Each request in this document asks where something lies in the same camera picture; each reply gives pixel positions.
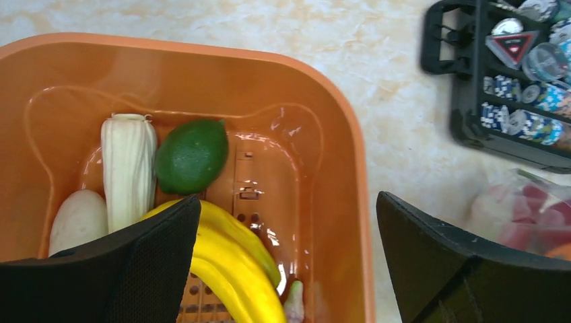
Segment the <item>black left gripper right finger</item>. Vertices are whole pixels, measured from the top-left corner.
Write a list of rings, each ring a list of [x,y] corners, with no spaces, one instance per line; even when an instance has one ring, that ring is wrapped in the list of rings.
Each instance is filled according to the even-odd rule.
[[[568,261],[489,241],[385,191],[376,216],[402,321],[570,321]]]

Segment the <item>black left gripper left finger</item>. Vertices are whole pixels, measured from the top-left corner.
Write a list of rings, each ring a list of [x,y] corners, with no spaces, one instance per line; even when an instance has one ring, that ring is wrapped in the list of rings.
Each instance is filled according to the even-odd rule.
[[[162,212],[55,255],[1,264],[2,322],[175,322],[201,204]]]

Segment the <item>clear zip top bag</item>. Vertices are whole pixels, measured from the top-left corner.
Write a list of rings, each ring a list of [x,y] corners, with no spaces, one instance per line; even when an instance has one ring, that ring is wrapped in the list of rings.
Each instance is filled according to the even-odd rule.
[[[570,186],[508,170],[473,199],[463,228],[509,248],[569,261]]]

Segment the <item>green lime toy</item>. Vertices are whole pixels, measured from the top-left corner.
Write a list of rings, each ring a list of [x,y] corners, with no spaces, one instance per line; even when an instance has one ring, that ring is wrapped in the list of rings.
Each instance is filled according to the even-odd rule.
[[[199,118],[173,129],[156,152],[160,190],[188,195],[204,191],[221,174],[229,156],[223,120]]]

